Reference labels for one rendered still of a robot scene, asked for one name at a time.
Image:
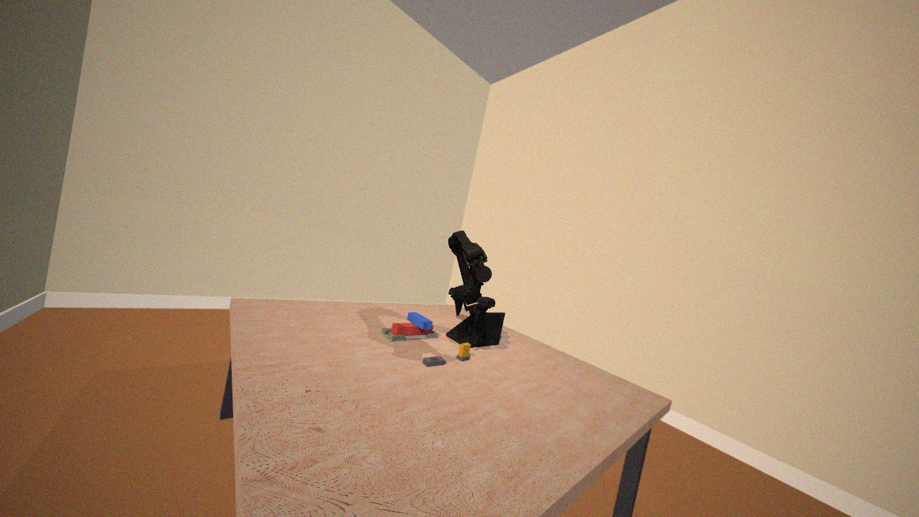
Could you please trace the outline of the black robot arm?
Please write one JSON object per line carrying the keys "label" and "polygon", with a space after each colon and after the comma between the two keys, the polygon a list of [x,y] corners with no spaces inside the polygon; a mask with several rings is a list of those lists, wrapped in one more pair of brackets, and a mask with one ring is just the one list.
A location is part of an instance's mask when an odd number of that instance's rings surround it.
{"label": "black robot arm", "polygon": [[[476,305],[478,304],[473,303],[477,303],[478,301],[466,299],[466,297],[475,297],[475,285],[469,286],[464,281],[467,280],[468,277],[480,282],[487,282],[491,279],[491,269],[484,266],[484,262],[487,262],[487,256],[480,245],[472,243],[467,238],[465,231],[454,232],[452,237],[448,238],[448,245],[449,248],[452,249],[453,254],[457,256],[463,282],[463,285],[455,286],[455,296],[464,299],[464,308],[466,311],[469,311],[471,315],[473,312],[477,312]],[[472,305],[467,306],[469,304]]]}

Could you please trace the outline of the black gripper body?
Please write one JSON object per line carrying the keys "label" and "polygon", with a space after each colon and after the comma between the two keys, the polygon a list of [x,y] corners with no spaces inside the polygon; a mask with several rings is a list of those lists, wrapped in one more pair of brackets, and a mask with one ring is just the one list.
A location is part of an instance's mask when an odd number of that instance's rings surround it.
{"label": "black gripper body", "polygon": [[[465,280],[464,282],[466,282],[467,285],[469,285],[469,286],[475,285],[475,290],[476,290],[475,297],[466,297],[466,299],[471,299],[471,300],[478,301],[478,305],[483,306],[483,307],[487,307],[487,308],[489,308],[489,307],[495,307],[495,300],[494,300],[494,299],[490,299],[489,297],[486,297],[486,296],[481,296],[482,294],[480,293],[480,290],[481,290],[481,286],[484,285],[484,283],[482,283],[482,282],[480,282],[480,281],[478,281],[478,280],[476,280],[476,279],[469,278],[469,277],[468,277],[467,280]],[[452,296],[455,296],[455,288],[449,289],[448,294],[449,294],[449,295],[452,295]],[[458,297],[458,296],[455,296],[455,297]]]}

